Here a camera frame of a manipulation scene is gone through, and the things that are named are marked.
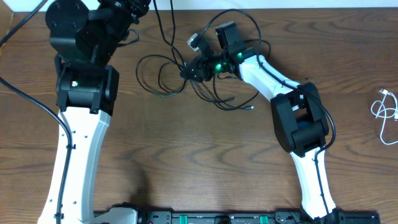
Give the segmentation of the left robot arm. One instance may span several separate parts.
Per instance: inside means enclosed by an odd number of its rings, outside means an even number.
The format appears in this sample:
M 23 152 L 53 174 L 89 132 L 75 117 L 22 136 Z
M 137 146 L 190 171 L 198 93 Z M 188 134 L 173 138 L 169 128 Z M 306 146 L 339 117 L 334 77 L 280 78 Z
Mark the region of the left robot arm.
M 104 136 L 114 111 L 119 73 L 109 64 L 126 46 L 148 1 L 103 0 L 95 10 L 80 0 L 55 1 L 45 14 L 56 50 L 58 148 L 39 223 L 137 223 L 139 212 L 118 205 L 95 213 L 93 198 Z

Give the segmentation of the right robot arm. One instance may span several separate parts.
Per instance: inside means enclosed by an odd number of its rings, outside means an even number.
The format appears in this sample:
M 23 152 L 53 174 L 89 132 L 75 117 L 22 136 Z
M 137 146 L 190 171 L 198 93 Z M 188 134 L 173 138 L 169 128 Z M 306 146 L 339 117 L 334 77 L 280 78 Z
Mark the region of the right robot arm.
M 338 223 L 339 215 L 325 169 L 326 136 L 332 120 L 316 86 L 302 85 L 281 74 L 265 56 L 246 46 L 235 22 L 224 23 L 215 31 L 221 53 L 214 53 L 202 35 L 193 34 L 187 44 L 199 54 L 186 64 L 181 77 L 207 82 L 221 73 L 230 73 L 262 94 L 271 104 L 277 141 L 294 161 L 302 191 L 304 220 Z

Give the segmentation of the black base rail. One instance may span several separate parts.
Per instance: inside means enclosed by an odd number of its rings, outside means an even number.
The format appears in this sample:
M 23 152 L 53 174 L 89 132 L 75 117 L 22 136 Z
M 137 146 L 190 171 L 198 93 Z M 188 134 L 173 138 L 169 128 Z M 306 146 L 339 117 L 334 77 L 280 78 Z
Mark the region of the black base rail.
M 271 223 L 344 223 L 380 224 L 376 213 L 346 213 L 334 211 L 323 218 L 311 219 L 302 212 L 276 211 L 274 213 L 178 213 L 170 211 L 135 211 L 126 217 L 109 212 L 95 217 L 94 223 L 143 224 L 271 224 Z

